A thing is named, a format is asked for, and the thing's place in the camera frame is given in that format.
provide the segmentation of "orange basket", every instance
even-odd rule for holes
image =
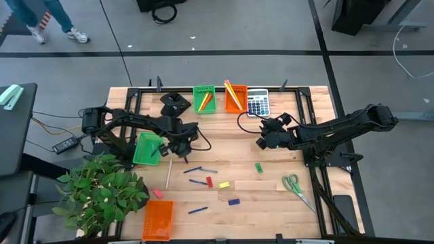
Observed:
[[[144,214],[143,241],[170,241],[173,201],[148,201]]]
[[[232,89],[235,92],[235,95],[238,98],[241,107],[240,110],[237,106],[237,103],[233,100],[231,94],[228,89],[224,90],[224,108],[228,113],[242,113],[247,111],[247,85],[232,85]]]

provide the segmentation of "person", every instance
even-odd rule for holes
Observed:
[[[59,0],[43,0],[43,2],[51,15],[61,25],[62,31],[69,39],[77,40],[80,43],[87,43],[89,41],[89,37],[85,33],[78,31],[73,26]],[[24,0],[6,0],[6,3],[11,8],[14,15],[27,25],[27,29],[32,33],[33,38],[35,38],[38,43],[44,44],[47,42],[47,36],[39,27],[36,14],[27,7]]]

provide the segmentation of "green eraser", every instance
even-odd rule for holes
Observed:
[[[260,163],[255,163],[256,169],[258,170],[258,173],[262,173],[262,167],[260,166]]]

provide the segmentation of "red eraser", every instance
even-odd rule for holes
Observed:
[[[212,181],[211,181],[211,177],[207,177],[206,178],[206,182],[208,183],[208,188],[212,188]]]
[[[157,196],[159,199],[163,197],[163,194],[161,194],[160,190],[155,189],[154,191],[155,196]]]

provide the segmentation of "cable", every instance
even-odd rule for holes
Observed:
[[[57,117],[57,118],[63,118],[63,119],[80,119],[81,118],[81,117],[51,115],[51,114],[47,114],[47,113],[43,113],[43,112],[37,112],[37,111],[32,111],[32,113],[36,113],[39,115],[51,116],[51,117]]]
[[[71,134],[74,138],[77,139],[77,137],[76,137],[76,136],[75,136],[71,131],[69,131],[69,130],[67,130],[67,129],[63,129],[63,128],[60,128],[60,127],[56,127],[56,126],[51,126],[51,125],[44,124],[44,123],[40,122],[39,120],[37,120],[36,118],[32,118],[32,120],[33,120],[34,122],[40,124],[40,125],[44,128],[44,130],[45,130],[47,133],[51,134],[51,135],[57,135],[57,134],[48,131],[44,126],[46,126],[46,127],[50,127],[50,128],[54,128],[54,129],[62,130],[62,131],[64,131],[65,133],[69,133],[69,134]]]
[[[101,4],[102,11],[104,12],[104,15],[106,16],[108,27],[110,27],[111,33],[113,34],[113,37],[115,38],[115,42],[116,42],[117,48],[119,49],[119,53],[121,54],[122,62],[123,62],[123,65],[125,67],[125,71],[127,71],[128,80],[130,81],[130,86],[133,86],[133,83],[131,82],[130,73],[128,72],[127,64],[125,63],[125,58],[123,58],[121,46],[119,45],[119,42],[116,39],[115,32],[113,31],[113,28],[111,27],[111,24],[110,24],[110,21],[109,21],[109,17],[107,17],[106,10],[104,9],[104,6],[103,6],[101,0],[100,0],[100,4]]]
[[[412,10],[412,12],[411,13],[409,13],[408,14],[408,17],[407,17],[407,21],[406,21],[406,23],[400,28],[400,30],[398,31],[398,33],[396,33],[396,36],[395,36],[395,38],[394,38],[394,40],[393,40],[393,56],[395,57],[395,60],[396,60],[396,62],[400,65],[400,67],[407,73],[407,75],[409,75],[411,78],[413,78],[413,79],[420,79],[420,78],[425,78],[425,77],[428,77],[428,76],[430,76],[430,75],[432,75],[432,74],[434,74],[434,71],[433,72],[431,72],[431,73],[429,73],[429,74],[426,74],[426,75],[421,75],[421,76],[414,76],[414,75],[412,75],[402,64],[401,64],[401,62],[398,60],[398,57],[396,56],[396,51],[395,51],[395,44],[396,44],[396,40],[398,39],[398,35],[401,33],[401,31],[402,31],[402,29],[404,29],[404,27],[406,27],[406,25],[407,25],[407,23],[410,21],[410,16],[415,12],[415,10],[420,6],[420,5],[422,5],[422,3],[424,2],[425,0],[422,0],[420,3],[419,3],[419,5],[417,5],[413,10]]]
[[[61,200],[57,200],[57,201],[46,201],[46,202],[42,202],[42,203],[37,203],[37,204],[33,204],[33,205],[27,205],[26,207],[21,207],[21,208],[19,208],[19,209],[17,209],[17,210],[13,210],[12,211],[12,213],[15,213],[16,211],[20,211],[20,210],[22,210],[22,209],[25,209],[25,208],[27,208],[27,207],[32,207],[32,206],[36,206],[36,205],[40,205],[40,204],[44,204],[44,203],[59,203],[59,202],[61,202]]]
[[[42,148],[43,150],[47,150],[47,151],[49,151],[50,153],[54,153],[54,150],[46,149],[45,147],[43,147],[43,146],[41,146],[41,145],[38,145],[38,144],[36,144],[36,143],[34,143],[34,142],[31,142],[31,141],[29,141],[29,140],[26,140],[26,142],[28,142],[28,143],[30,143],[30,144],[33,144],[33,145],[35,145],[35,146],[38,146],[38,147]]]
[[[201,136],[203,137],[203,139],[205,139],[205,141],[208,143],[208,145],[210,146],[209,148],[207,148],[207,149],[196,149],[196,148],[192,148],[191,150],[201,150],[201,151],[205,151],[205,150],[211,150],[211,148],[212,148],[212,146],[211,146],[211,143],[210,143],[210,141],[202,134],[202,131],[199,129],[199,128],[197,128],[197,131],[199,132],[199,134],[201,134]]]
[[[246,112],[242,112],[242,113],[240,113],[240,114],[238,115],[238,117],[237,117],[237,124],[238,124],[238,127],[239,127],[240,129],[242,129],[244,132],[247,132],[247,133],[250,133],[250,134],[261,134],[262,132],[248,131],[248,130],[244,129],[244,128],[241,126],[241,124],[239,123],[239,118],[240,118],[242,115],[245,115],[245,114],[247,114],[247,113],[248,113],[248,112],[246,111]],[[267,119],[267,118],[261,117],[261,116],[259,116],[259,115],[256,115],[256,114],[254,114],[254,113],[250,113],[250,114],[251,114],[251,115],[255,115],[256,117],[261,118],[261,119]]]
[[[75,127],[72,127],[72,128],[69,128],[69,129],[66,129],[65,131],[62,131],[62,132],[52,132],[52,131],[49,131],[47,128],[45,128],[45,126],[44,126],[44,124],[42,124],[42,122],[40,122],[39,120],[37,120],[36,118],[32,118],[32,120],[34,121],[34,122],[36,122],[36,123],[38,123],[48,134],[50,134],[50,135],[55,135],[55,136],[58,136],[58,135],[62,135],[62,134],[65,134],[65,133],[68,133],[67,131],[71,131],[71,130],[74,130],[74,129],[79,129],[79,128],[81,128],[81,126],[80,125],[78,125],[78,126],[75,126]]]

